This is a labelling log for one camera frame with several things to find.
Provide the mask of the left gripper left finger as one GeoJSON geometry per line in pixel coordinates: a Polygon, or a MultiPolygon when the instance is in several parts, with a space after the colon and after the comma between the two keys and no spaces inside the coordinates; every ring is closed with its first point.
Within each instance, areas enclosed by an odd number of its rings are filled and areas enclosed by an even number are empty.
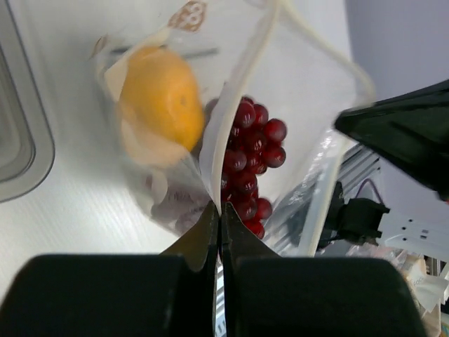
{"type": "Polygon", "coordinates": [[[218,212],[160,254],[46,254],[16,274],[2,336],[213,336],[218,212]]]}

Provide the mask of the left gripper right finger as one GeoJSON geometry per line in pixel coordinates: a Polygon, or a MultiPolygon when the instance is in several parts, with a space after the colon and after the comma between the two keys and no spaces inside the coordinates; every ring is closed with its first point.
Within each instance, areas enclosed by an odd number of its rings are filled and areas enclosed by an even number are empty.
{"type": "Polygon", "coordinates": [[[399,271],[375,258],[283,258],[222,209],[229,336],[424,336],[399,271]]]}

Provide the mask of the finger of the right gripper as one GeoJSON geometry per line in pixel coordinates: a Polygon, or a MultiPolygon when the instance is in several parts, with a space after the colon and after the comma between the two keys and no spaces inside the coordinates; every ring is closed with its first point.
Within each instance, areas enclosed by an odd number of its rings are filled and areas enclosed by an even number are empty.
{"type": "Polygon", "coordinates": [[[341,111],[335,130],[448,200],[448,81],[341,111]]]}

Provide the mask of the purple grape bunch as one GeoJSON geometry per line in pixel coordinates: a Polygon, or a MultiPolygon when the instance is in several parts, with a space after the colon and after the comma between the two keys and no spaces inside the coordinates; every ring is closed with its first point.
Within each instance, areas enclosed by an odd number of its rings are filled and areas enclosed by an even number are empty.
{"type": "Polygon", "coordinates": [[[263,221],[273,213],[272,203],[260,196],[258,178],[286,161],[283,142],[286,123],[269,116],[269,110],[249,96],[236,109],[222,165],[220,201],[230,203],[258,238],[265,234],[263,221]]]}

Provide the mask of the clear zip top bag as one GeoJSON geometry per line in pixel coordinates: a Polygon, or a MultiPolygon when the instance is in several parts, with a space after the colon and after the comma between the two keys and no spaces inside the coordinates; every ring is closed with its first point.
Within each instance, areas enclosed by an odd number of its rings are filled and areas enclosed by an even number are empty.
{"type": "Polygon", "coordinates": [[[182,235],[229,202],[278,254],[313,256],[346,147],[330,126],[371,81],[291,1],[154,5],[92,52],[136,203],[182,235]]]}

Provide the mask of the yellow lemon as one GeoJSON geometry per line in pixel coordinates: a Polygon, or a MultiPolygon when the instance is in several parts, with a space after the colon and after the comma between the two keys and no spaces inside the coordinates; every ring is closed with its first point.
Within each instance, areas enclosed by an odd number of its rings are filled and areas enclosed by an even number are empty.
{"type": "Polygon", "coordinates": [[[167,48],[148,46],[132,54],[119,107],[127,121],[188,151],[205,126],[196,77],[189,63],[167,48]]]}

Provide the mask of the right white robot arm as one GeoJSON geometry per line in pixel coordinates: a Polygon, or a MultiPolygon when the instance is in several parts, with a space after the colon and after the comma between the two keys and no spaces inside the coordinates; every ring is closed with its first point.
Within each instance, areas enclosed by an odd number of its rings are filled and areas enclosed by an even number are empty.
{"type": "MultiPolygon", "coordinates": [[[[448,205],[447,81],[345,110],[334,127],[426,188],[426,198],[448,205]]],[[[406,210],[360,197],[344,201],[342,184],[336,183],[325,230],[352,244],[371,243],[448,261],[448,218],[434,220],[418,192],[402,192],[398,182],[391,187],[406,210]]]]}

